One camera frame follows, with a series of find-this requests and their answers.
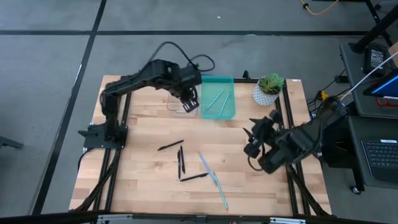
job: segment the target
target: teal tray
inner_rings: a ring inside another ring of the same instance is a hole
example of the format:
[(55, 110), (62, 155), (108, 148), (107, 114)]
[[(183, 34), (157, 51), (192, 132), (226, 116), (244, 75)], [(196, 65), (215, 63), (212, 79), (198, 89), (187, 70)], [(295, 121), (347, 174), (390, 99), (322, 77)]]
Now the teal tray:
[(234, 78), (203, 75), (201, 79), (201, 117), (206, 119), (232, 119), (236, 113)]

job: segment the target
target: floor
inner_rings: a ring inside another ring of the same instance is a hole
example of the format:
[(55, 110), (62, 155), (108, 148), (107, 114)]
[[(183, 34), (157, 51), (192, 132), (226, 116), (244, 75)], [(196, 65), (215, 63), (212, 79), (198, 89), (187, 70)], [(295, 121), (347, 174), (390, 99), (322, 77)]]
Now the floor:
[[(161, 42), (171, 40), (188, 55), (211, 56), (216, 62), (212, 73), (241, 77), (248, 70), (252, 77), (261, 77), (277, 72), (285, 78), (301, 79), (307, 98), (313, 98), (317, 90), (344, 69), (338, 46), (356, 42), (359, 36), (245, 34), (250, 34), (250, 30), (367, 31), (375, 24), (363, 2), (339, 2), (321, 16), (310, 15), (299, 1), (292, 0), (103, 0), (103, 3), (106, 4), (98, 27), (95, 20), (101, 0), (0, 0), (0, 136), (25, 144), (22, 150), (8, 147), (0, 150), (0, 217), (29, 213), (82, 62), (83, 81), (44, 213), (68, 210), (83, 145), (77, 131), (86, 129), (91, 120), (103, 75), (137, 72)], [(321, 11), (329, 4), (317, 1), (311, 2), (310, 7)], [(383, 7), (379, 15), (384, 16), (390, 8)], [(97, 35), (95, 39), (93, 35), (90, 38), (72, 32), (42, 33), (50, 35), (8, 32), (86, 30), (90, 34), (97, 28), (142, 32)], [(196, 32), (184, 35), (186, 30)], [(397, 30), (396, 24), (389, 28), (393, 42), (397, 40)], [(185, 64), (172, 47), (165, 47), (157, 57)], [(348, 85), (334, 84), (328, 93), (346, 88)], [(354, 183), (349, 171), (324, 166), (323, 172), (333, 214), (386, 223), (398, 220), (397, 190), (366, 187), (365, 192), (356, 196), (348, 190)]]

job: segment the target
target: white pot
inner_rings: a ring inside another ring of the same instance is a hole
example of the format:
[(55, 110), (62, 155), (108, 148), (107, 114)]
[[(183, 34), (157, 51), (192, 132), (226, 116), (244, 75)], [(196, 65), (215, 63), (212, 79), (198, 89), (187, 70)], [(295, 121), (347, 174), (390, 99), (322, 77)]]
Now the white pot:
[(268, 95), (263, 93), (259, 86), (259, 82), (260, 80), (257, 82), (256, 87), (254, 88), (254, 93), (253, 93), (254, 101), (261, 106), (269, 106), (273, 104), (275, 100), (278, 98), (279, 93), (276, 95)]

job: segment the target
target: wooden table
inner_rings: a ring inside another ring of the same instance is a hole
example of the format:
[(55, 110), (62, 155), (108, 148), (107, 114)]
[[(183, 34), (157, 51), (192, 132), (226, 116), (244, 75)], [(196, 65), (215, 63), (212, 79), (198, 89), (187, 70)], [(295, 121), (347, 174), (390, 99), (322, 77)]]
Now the wooden table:
[[(101, 92), (108, 82), (120, 76), (104, 76)], [(255, 84), (235, 83), (236, 115), (232, 120), (175, 118), (167, 110), (168, 93), (151, 87), (135, 91), (131, 97), (127, 125), (126, 147), (122, 150), (112, 212), (291, 216), (287, 176), (284, 167), (272, 175), (252, 170), (243, 148), (247, 136), (242, 128), (253, 125), (249, 118), (263, 118), (275, 109), (259, 106), (252, 93)], [(308, 121), (308, 111), (300, 80), (287, 80), (295, 125)], [(287, 117), (283, 95), (281, 105), (285, 125)], [(104, 117), (97, 101), (94, 123)], [(186, 174), (184, 177), (206, 172), (198, 153), (201, 152), (211, 170), (220, 180), (229, 209), (225, 209), (218, 188), (210, 177), (179, 182), (177, 151), (174, 146), (157, 151), (160, 146), (184, 139), (183, 150)], [(94, 188), (100, 175), (104, 149), (94, 149), (82, 160), (73, 191), (70, 208), (76, 208)], [(312, 156), (302, 161), (308, 189), (318, 203), (330, 212), (328, 196), (320, 163)], [(104, 207), (107, 186), (103, 190), (100, 208)], [(299, 209), (300, 192), (296, 188)]]

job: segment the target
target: black pen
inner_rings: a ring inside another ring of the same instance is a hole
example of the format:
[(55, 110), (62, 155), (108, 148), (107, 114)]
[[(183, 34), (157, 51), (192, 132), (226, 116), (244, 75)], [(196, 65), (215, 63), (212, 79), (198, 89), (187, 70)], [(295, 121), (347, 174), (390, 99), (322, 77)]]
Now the black pen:
[(185, 179), (181, 179), (180, 182), (184, 182), (184, 181), (187, 181), (187, 180), (192, 180), (192, 179), (195, 179), (195, 178), (198, 178), (198, 177), (206, 177), (208, 174), (209, 174), (209, 173), (194, 175), (194, 176), (192, 176), (192, 177), (187, 177), (187, 178), (185, 178)]
[(181, 151), (181, 168), (182, 172), (185, 174), (184, 153), (182, 152), (182, 146), (180, 146), (180, 151)]
[(184, 141), (184, 140), (179, 140), (178, 142), (175, 142), (175, 143), (172, 143), (172, 144), (169, 144), (169, 145), (166, 145), (166, 146), (162, 146), (162, 147), (160, 147), (160, 148), (158, 149), (158, 151), (163, 150), (163, 149), (167, 149), (168, 147), (175, 146), (176, 144), (180, 144), (180, 143), (183, 142), (183, 141)]
[(178, 159), (178, 179), (181, 179), (181, 160), (180, 160), (180, 151), (179, 150), (177, 153), (177, 159)]

